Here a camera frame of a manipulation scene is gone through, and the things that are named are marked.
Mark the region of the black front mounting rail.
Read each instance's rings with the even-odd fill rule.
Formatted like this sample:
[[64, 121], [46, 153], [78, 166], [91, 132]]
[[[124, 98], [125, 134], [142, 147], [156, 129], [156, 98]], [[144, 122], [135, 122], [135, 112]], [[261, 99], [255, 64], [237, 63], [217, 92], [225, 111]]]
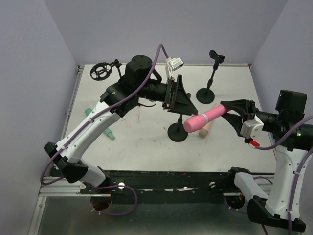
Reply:
[[192, 204], [227, 202], [234, 208], [245, 204], [245, 197], [234, 185], [233, 170], [228, 172], [110, 171], [108, 185], [124, 183], [127, 188], [95, 189], [86, 186], [81, 194], [113, 204]]

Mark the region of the beige toy microphone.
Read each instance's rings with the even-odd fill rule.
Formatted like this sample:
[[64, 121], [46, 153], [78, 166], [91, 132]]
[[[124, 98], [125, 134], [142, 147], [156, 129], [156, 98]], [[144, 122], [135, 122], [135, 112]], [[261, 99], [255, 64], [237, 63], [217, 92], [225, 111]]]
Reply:
[[213, 121], [208, 122], [202, 129], [199, 130], [198, 135], [200, 138], [205, 138], [208, 136], [210, 129], [212, 127]]

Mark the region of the aluminium side frame rail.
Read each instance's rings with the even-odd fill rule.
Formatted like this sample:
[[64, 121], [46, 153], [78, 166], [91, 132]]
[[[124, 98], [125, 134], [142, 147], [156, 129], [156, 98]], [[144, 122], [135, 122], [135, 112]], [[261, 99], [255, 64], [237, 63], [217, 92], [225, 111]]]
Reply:
[[[76, 95], [77, 95], [77, 91], [78, 91], [78, 88], [79, 88], [81, 77], [82, 77], [82, 74], [83, 74], [83, 71], [84, 71], [84, 67], [85, 67], [85, 65], [78, 65], [78, 72], [77, 72], [77, 76], [76, 76], [73, 92], [72, 92], [72, 95], [71, 95], [71, 99], [70, 99], [70, 102], [69, 102], [69, 107], [68, 107], [68, 110], [67, 110], [65, 123], [64, 123], [63, 129], [62, 129], [62, 134], [61, 134], [61, 138], [62, 139], [66, 135], [66, 130], [67, 130], [67, 127], [68, 127], [69, 119], [70, 119], [70, 116], [71, 116], [72, 108], [73, 108], [73, 105], [74, 105], [74, 102], [75, 102], [75, 98], [76, 98]], [[53, 184], [53, 183], [55, 183], [55, 182], [57, 182], [57, 181], [62, 179], [62, 178], [58, 178], [56, 180], [52, 180], [52, 182], [46, 182], [46, 183], [44, 182], [44, 177], [46, 175], [50, 179], [50, 171], [53, 168], [53, 165], [54, 165], [53, 160], [49, 160], [47, 165], [44, 167], [43, 172], [42, 172], [42, 174], [40, 176], [40, 183], [41, 183], [40, 189], [42, 189], [43, 186], [51, 185], [51, 184]]]

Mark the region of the pink toy microphone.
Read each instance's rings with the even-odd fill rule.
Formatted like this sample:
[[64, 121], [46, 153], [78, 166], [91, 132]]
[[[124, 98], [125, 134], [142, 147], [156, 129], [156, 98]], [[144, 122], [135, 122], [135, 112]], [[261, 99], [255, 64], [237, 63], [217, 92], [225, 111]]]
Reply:
[[215, 120], [216, 118], [226, 114], [230, 109], [219, 104], [218, 106], [195, 116], [188, 118], [183, 127], [187, 133], [192, 133], [202, 129], [206, 124]]

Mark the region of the black rear round-base stand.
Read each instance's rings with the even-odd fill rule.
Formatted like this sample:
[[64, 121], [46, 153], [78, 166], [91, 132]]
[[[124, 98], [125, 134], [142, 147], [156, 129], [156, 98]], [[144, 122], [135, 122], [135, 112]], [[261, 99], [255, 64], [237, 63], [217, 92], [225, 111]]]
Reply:
[[219, 55], [214, 50], [210, 50], [209, 57], [214, 60], [213, 71], [212, 71], [211, 77], [207, 82], [207, 87], [199, 89], [196, 93], [196, 99], [202, 104], [210, 104], [214, 101], [215, 94], [210, 88], [213, 84], [213, 78], [214, 78], [216, 70], [218, 69], [219, 65], [223, 63], [225, 60], [224, 55]]

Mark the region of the mint green toy microphone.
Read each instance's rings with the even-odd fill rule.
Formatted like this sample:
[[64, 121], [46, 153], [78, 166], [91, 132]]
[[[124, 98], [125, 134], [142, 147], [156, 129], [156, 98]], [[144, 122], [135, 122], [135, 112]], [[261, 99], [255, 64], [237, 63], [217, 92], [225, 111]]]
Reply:
[[[90, 113], [92, 113], [92, 109], [91, 109], [91, 108], [86, 108], [86, 109], [85, 109], [85, 114], [86, 114], [86, 116], [90, 115]], [[107, 128], [106, 130], [104, 130], [103, 134], [104, 134], [105, 136], [107, 136], [109, 139], [115, 140], [115, 136], [113, 135], [112, 131], [111, 131], [109, 128]]]

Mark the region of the black tripod shock-mount stand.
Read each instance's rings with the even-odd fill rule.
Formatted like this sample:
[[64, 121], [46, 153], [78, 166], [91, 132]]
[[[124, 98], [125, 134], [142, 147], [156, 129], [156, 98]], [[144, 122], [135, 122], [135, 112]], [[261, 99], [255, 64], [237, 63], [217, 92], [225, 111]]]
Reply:
[[120, 70], [121, 66], [122, 66], [122, 64], [117, 59], [115, 59], [111, 63], [100, 62], [100, 63], [95, 64], [91, 68], [89, 75], [95, 81], [103, 81], [103, 80], [106, 80], [107, 78], [110, 77], [113, 67], [116, 67], [117, 71], [118, 71], [119, 78], [122, 78], [122, 74], [121, 74], [121, 70]]

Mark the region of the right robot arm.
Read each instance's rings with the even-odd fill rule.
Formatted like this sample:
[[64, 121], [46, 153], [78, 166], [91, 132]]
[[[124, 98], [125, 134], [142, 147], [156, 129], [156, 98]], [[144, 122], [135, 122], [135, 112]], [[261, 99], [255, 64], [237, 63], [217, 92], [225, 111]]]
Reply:
[[234, 185], [248, 202], [251, 222], [303, 233], [306, 224], [300, 218], [299, 204], [304, 174], [313, 154], [313, 127], [304, 116], [307, 95], [281, 90], [272, 114], [260, 111], [252, 100], [222, 101], [236, 114], [222, 116], [237, 132], [259, 150], [274, 150], [276, 168], [273, 184], [266, 194], [252, 175], [237, 172]]

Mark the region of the black round-base mic stand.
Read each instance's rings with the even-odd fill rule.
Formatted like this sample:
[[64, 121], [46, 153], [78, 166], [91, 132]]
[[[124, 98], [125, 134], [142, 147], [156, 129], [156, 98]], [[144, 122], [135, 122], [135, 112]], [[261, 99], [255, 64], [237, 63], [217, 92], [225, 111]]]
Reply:
[[180, 114], [177, 122], [171, 124], [167, 130], [169, 139], [174, 142], [182, 142], [186, 140], [186, 138], [188, 137], [188, 133], [185, 131], [183, 127], [182, 116], [183, 114]]

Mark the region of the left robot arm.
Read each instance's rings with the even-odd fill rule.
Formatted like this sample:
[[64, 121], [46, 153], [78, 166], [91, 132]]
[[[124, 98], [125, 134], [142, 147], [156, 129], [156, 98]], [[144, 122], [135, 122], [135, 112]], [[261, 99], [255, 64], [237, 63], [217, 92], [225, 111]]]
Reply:
[[180, 115], [196, 115], [197, 108], [182, 84], [182, 76], [174, 79], [173, 71], [183, 66], [180, 57], [166, 59], [166, 83], [152, 60], [144, 55], [134, 56], [125, 66], [124, 75], [107, 87], [91, 113], [67, 136], [57, 143], [48, 142], [44, 150], [69, 183], [83, 181], [100, 186], [107, 174], [82, 160], [90, 145], [115, 122], [139, 105], [139, 99], [161, 102], [162, 108]]

